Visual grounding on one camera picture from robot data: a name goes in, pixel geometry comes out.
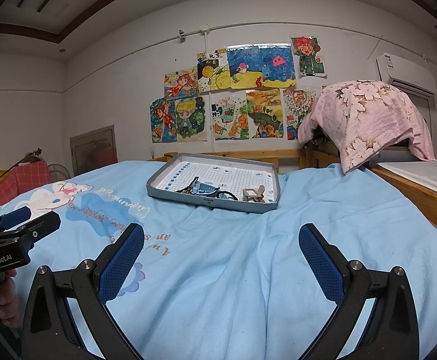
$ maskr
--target blue textured pad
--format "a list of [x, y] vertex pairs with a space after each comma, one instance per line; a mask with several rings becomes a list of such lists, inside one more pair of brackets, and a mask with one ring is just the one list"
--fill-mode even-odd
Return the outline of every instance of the blue textured pad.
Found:
[[3, 216], [0, 220], [0, 227], [4, 230], [9, 230], [20, 223], [28, 221], [32, 216], [32, 212], [28, 207], [22, 207]]
[[108, 300], [115, 299], [133, 267], [140, 251], [143, 248], [145, 235], [143, 228], [137, 225], [123, 243], [122, 247], [113, 256], [100, 276], [100, 290], [98, 296], [103, 304]]
[[342, 275], [306, 225], [298, 233], [298, 244], [325, 297], [339, 304], [345, 296]]

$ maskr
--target white wall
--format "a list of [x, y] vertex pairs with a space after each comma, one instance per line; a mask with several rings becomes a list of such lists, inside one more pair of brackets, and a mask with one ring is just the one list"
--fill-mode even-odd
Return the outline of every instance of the white wall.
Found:
[[40, 147], [49, 163], [63, 161], [61, 62], [0, 54], [0, 169]]
[[[354, 0], [190, 0], [176, 4], [119, 28], [67, 63], [62, 104], [63, 146], [68, 166], [69, 138], [110, 124], [115, 125], [119, 161], [148, 159], [151, 150], [156, 156], [170, 151], [212, 151], [210, 133], [208, 142], [163, 144], [152, 144], [150, 135], [149, 106], [163, 97], [164, 74], [196, 64], [197, 52], [205, 49], [203, 36], [187, 36], [184, 43], [172, 40], [147, 46], [175, 36], [179, 29], [196, 31], [205, 23], [214, 27], [280, 20], [371, 33], [437, 60], [433, 38], [392, 14]], [[325, 79], [300, 78], [298, 87], [353, 79], [377, 80], [375, 58], [383, 52], [425, 67], [420, 56], [405, 49], [370, 36], [323, 26], [261, 24], [225, 28], [210, 33], [209, 49], [246, 43], [288, 43], [291, 35], [317, 36], [328, 71]], [[437, 81], [437, 67], [429, 63], [429, 68]], [[436, 126], [437, 95], [432, 114]], [[294, 141], [268, 138], [216, 142], [215, 150], [295, 146]]]

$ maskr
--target human hand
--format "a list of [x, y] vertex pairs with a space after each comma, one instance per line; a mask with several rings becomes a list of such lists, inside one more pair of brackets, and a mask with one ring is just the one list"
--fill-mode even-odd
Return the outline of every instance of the human hand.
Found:
[[5, 281], [0, 285], [0, 319], [8, 327], [18, 327], [18, 296], [15, 294], [13, 279], [17, 275], [15, 269], [5, 272]]

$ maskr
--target grid paper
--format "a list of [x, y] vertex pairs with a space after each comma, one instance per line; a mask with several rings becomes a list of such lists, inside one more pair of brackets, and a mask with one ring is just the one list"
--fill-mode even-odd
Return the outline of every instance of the grid paper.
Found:
[[265, 186], [263, 199], [266, 203], [274, 201], [273, 174], [269, 172], [218, 166], [208, 163], [182, 161], [170, 172], [170, 176], [162, 180], [157, 188], [175, 192], [181, 190], [198, 176], [198, 181], [219, 187], [222, 191], [233, 193], [238, 200], [243, 201], [243, 189], [258, 189]]

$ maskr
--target metal screw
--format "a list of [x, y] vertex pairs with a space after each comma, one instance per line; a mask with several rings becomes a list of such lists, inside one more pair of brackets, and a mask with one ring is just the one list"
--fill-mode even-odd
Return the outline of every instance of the metal screw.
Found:
[[37, 269], [37, 273], [39, 275], [43, 275], [48, 270], [46, 265], [39, 266]]
[[399, 266], [394, 269], [394, 272], [399, 276], [403, 276], [405, 274], [403, 268], [400, 268]]
[[360, 261], [357, 261], [356, 259], [350, 261], [350, 266], [352, 267], [352, 269], [359, 271], [360, 269], [363, 268], [363, 265]]
[[82, 269], [90, 269], [90, 268], [92, 268], [93, 264], [94, 264], [94, 261], [92, 259], [84, 259], [80, 263], [80, 268], [82, 268]]

